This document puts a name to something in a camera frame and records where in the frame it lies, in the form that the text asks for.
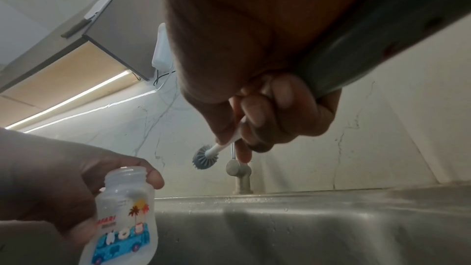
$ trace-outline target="paper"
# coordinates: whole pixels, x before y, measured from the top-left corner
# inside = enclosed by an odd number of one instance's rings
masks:
[[[93,7],[88,11],[88,13],[85,14],[84,18],[86,20],[92,19],[99,11],[101,11],[105,5],[109,2],[110,0],[98,0]]]

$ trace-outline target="sink basin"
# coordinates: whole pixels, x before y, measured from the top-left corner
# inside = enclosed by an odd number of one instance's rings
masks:
[[[471,185],[156,199],[151,264],[468,265],[469,198]],[[2,244],[2,265],[76,264],[80,253],[46,224],[1,224]]]

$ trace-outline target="translucent bottle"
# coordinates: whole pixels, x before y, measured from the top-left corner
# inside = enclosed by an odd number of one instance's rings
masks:
[[[85,246],[80,265],[147,265],[157,250],[154,188],[146,169],[123,167],[105,177],[96,198],[98,230]]]

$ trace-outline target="hand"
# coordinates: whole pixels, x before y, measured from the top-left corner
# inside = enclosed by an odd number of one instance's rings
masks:
[[[142,166],[149,184],[164,185],[143,159],[4,129],[0,157],[0,220],[48,221],[77,244],[95,234],[95,196],[109,171]]]
[[[313,98],[288,73],[297,56],[355,0],[165,0],[183,96],[225,144],[247,115],[237,158],[324,133],[340,91]]]

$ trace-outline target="bottle neck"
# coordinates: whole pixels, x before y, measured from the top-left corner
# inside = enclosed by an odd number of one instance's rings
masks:
[[[105,176],[105,188],[123,184],[145,183],[147,171],[144,167],[122,167],[109,172]]]

